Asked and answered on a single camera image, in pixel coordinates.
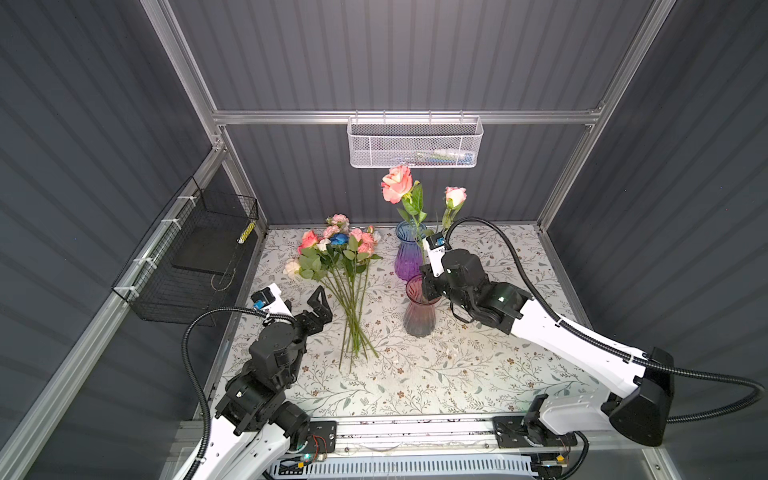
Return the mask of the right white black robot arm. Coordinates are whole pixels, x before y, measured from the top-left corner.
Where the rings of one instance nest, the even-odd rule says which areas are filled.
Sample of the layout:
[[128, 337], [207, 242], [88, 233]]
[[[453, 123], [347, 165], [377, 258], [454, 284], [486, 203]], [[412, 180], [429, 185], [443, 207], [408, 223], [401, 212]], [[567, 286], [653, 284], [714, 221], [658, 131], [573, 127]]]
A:
[[576, 432], [615, 431], [644, 446], [661, 445], [674, 383], [670, 375], [636, 364], [645, 354], [608, 340], [569, 319], [553, 319], [544, 304], [510, 283], [494, 282], [465, 249], [437, 247], [421, 271], [427, 299], [445, 297], [469, 320], [535, 343], [579, 367], [598, 382], [587, 394], [534, 397], [519, 432], [534, 445], [563, 441]]

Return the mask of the pink red glass vase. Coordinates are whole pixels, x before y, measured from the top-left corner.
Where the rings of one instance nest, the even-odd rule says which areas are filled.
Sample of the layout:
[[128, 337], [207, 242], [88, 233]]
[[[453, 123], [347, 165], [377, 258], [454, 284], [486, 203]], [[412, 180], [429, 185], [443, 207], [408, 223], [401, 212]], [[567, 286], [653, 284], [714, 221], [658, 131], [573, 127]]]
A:
[[436, 305], [441, 297], [429, 298], [425, 295], [421, 275], [407, 282], [406, 296], [408, 305], [403, 318], [405, 331], [417, 338], [429, 336], [436, 326]]

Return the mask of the coral pink rose stem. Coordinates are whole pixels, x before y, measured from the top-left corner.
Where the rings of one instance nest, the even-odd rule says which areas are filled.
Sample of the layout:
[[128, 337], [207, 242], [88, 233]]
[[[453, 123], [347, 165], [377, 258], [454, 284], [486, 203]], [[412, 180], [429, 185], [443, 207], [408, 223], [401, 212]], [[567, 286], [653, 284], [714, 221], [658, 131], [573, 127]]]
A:
[[409, 222], [414, 226], [423, 225], [425, 227], [424, 222], [427, 219], [427, 213], [424, 210], [423, 185], [418, 180], [413, 179], [411, 169], [407, 165], [401, 164], [391, 168], [382, 178], [381, 188], [384, 200], [397, 206], [402, 221]]

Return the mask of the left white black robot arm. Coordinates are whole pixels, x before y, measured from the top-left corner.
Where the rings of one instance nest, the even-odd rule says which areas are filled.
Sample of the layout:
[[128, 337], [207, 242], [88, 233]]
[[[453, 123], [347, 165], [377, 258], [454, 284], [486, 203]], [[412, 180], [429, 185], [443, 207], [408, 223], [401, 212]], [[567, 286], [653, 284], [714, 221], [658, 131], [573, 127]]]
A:
[[286, 396], [298, 379], [308, 338], [333, 319], [323, 287], [317, 287], [307, 303], [308, 309], [292, 313], [279, 287], [271, 284], [253, 294], [251, 306], [232, 307], [234, 313], [261, 319], [262, 328], [249, 347], [249, 360], [226, 382], [215, 406], [191, 366], [191, 334], [184, 333], [182, 360], [200, 404], [203, 430], [176, 478], [297, 477], [334, 452], [336, 422], [312, 421]]

